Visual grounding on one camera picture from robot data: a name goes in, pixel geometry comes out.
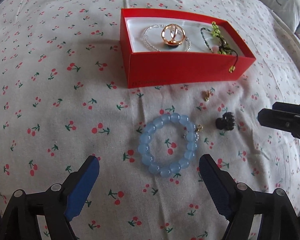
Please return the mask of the red jewelry box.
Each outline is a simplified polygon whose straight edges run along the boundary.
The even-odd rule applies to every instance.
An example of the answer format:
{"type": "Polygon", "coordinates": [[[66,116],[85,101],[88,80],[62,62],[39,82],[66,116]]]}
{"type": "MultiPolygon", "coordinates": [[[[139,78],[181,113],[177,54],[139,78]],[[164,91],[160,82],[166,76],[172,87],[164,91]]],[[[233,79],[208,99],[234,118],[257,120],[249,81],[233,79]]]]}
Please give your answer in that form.
{"type": "Polygon", "coordinates": [[[256,60],[243,38],[225,20],[166,9],[122,9],[120,45],[127,87],[139,88],[178,83],[235,81],[256,60]],[[200,29],[215,22],[230,47],[232,55],[210,53],[204,41],[214,47],[217,41],[200,29]],[[180,25],[190,40],[191,49],[183,43],[170,49],[161,32],[171,23],[180,25]]]}

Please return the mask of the cherry print bedsheet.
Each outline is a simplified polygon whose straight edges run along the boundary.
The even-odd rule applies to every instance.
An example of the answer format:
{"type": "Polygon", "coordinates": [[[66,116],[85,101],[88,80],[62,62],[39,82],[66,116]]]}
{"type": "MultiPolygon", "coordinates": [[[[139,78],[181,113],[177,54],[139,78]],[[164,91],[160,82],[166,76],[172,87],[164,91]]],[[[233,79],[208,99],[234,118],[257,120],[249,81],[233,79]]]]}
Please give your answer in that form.
{"type": "Polygon", "coordinates": [[[168,178],[137,151],[161,114],[203,125],[208,153],[253,190],[282,188],[300,214],[300,140],[262,127],[258,111],[300,103],[300,40],[258,0],[4,0],[0,3],[0,211],[12,193],[62,182],[89,155],[100,175],[71,225],[79,239],[221,239],[198,158],[168,178]],[[256,61],[234,82],[128,89],[122,8],[174,9],[228,21],[256,61]],[[203,91],[210,90],[208,102],[203,91]],[[232,131],[216,119],[233,113],[232,131]]]}

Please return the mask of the black hair claw clip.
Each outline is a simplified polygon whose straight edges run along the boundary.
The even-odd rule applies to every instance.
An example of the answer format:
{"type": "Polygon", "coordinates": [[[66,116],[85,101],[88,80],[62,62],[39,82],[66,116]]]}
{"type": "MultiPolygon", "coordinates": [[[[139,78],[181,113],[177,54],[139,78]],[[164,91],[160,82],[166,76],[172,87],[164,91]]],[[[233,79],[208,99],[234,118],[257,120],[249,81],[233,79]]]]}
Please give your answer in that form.
{"type": "Polygon", "coordinates": [[[215,124],[219,130],[232,131],[235,127],[235,117],[233,113],[226,112],[221,118],[216,119],[215,124]]]}

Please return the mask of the small gold charm earring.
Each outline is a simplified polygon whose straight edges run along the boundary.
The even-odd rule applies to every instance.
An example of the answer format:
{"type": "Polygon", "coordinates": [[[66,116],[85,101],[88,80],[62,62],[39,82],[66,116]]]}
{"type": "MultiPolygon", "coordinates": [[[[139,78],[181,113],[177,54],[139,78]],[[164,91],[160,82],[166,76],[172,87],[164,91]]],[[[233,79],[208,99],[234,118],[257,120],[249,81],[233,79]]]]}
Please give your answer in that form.
{"type": "Polygon", "coordinates": [[[211,95],[212,95],[212,92],[210,90],[203,91],[204,101],[208,102],[210,100],[211,95]]]}

